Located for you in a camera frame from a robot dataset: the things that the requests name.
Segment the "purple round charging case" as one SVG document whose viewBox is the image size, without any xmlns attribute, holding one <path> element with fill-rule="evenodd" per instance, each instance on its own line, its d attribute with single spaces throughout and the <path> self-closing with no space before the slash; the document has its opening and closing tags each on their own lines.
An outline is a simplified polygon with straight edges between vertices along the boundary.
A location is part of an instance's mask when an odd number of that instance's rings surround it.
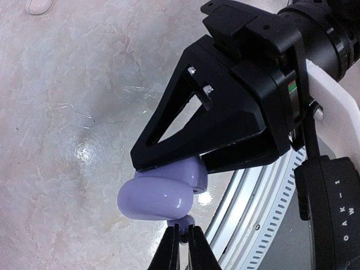
<svg viewBox="0 0 360 270">
<path fill-rule="evenodd" d="M 136 171 L 120 188 L 120 212 L 143 221 L 169 221 L 186 216 L 194 196 L 208 188 L 208 173 L 200 156 L 189 157 L 156 169 Z"/>
</svg>

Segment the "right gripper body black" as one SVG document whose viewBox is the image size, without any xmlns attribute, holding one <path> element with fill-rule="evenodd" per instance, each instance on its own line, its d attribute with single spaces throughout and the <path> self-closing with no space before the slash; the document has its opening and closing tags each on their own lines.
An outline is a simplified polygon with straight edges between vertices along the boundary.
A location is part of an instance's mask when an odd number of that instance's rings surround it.
<svg viewBox="0 0 360 270">
<path fill-rule="evenodd" d="M 201 11 L 214 48 L 255 98 L 283 155 L 302 115 L 302 95 L 289 92 L 291 83 L 305 84 L 299 31 L 281 16 L 235 1 L 211 1 Z"/>
</svg>

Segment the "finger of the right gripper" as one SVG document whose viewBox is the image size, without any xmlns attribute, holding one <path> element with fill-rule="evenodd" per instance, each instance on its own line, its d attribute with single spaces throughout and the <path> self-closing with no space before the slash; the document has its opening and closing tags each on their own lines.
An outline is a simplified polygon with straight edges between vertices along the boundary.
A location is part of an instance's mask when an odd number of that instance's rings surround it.
<svg viewBox="0 0 360 270">
<path fill-rule="evenodd" d="M 187 47 L 168 83 L 157 109 L 130 154 L 136 170 L 154 169 L 201 155 L 208 144 L 201 132 L 217 128 L 266 128 L 255 98 L 231 77 L 228 62 L 205 35 Z M 163 139 L 173 120 L 196 96 L 201 106 L 185 126 Z"/>
<path fill-rule="evenodd" d="M 201 137 L 208 144 L 201 157 L 209 172 L 266 165 L 279 157 L 275 139 L 268 128 L 260 132 L 217 128 L 201 132 Z"/>
</svg>

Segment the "cream earbud charging case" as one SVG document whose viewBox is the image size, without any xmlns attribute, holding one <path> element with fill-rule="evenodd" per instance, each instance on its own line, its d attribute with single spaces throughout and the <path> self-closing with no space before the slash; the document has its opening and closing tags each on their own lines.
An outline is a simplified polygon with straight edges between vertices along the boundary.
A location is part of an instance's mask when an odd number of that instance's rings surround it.
<svg viewBox="0 0 360 270">
<path fill-rule="evenodd" d="M 46 13 L 53 5 L 54 0 L 27 0 L 25 11 L 30 15 Z"/>
</svg>

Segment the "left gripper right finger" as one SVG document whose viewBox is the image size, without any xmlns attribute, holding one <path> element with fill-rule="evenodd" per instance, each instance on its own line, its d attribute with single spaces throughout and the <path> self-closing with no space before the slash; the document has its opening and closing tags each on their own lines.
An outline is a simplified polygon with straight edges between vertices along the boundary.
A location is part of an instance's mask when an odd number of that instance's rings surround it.
<svg viewBox="0 0 360 270">
<path fill-rule="evenodd" d="M 190 225 L 188 229 L 188 266 L 192 270 L 221 270 L 199 226 Z"/>
</svg>

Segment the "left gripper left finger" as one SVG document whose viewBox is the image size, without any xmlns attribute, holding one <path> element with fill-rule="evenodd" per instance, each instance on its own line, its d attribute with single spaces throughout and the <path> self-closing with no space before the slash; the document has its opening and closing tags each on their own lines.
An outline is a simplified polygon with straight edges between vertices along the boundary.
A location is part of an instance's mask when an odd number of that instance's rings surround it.
<svg viewBox="0 0 360 270">
<path fill-rule="evenodd" d="M 168 227 L 153 256 L 148 270 L 179 270 L 179 225 Z"/>
</svg>

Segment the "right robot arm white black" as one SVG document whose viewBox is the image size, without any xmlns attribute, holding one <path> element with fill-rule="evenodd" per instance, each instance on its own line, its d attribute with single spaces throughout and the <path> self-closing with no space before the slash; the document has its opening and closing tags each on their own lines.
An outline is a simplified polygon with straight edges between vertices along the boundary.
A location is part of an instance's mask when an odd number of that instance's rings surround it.
<svg viewBox="0 0 360 270">
<path fill-rule="evenodd" d="M 268 165 L 304 146 L 306 61 L 340 81 L 359 60 L 359 21 L 331 1 L 277 14 L 237 1 L 201 7 L 208 34 L 188 46 L 130 154 L 143 172 L 201 156 L 208 173 Z"/>
</svg>

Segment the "purple earbud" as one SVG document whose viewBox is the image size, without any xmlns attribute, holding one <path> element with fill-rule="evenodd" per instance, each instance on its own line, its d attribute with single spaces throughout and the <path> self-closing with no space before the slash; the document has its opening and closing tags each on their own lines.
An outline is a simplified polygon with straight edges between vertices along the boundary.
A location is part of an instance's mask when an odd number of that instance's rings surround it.
<svg viewBox="0 0 360 270">
<path fill-rule="evenodd" d="M 191 215 L 186 215 L 179 219 L 177 223 L 179 224 L 180 243 L 186 245 L 188 243 L 189 226 L 194 226 L 195 220 Z"/>
</svg>

